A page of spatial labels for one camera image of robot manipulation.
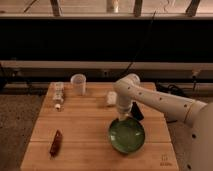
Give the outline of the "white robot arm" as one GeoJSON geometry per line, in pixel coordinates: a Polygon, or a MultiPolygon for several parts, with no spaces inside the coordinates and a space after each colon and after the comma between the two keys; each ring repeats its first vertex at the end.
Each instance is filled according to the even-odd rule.
{"type": "Polygon", "coordinates": [[[121,115],[130,112],[133,101],[138,101],[185,123],[192,128],[189,171],[213,171],[213,102],[176,96],[143,88],[136,74],[117,80],[116,108],[121,115]]]}

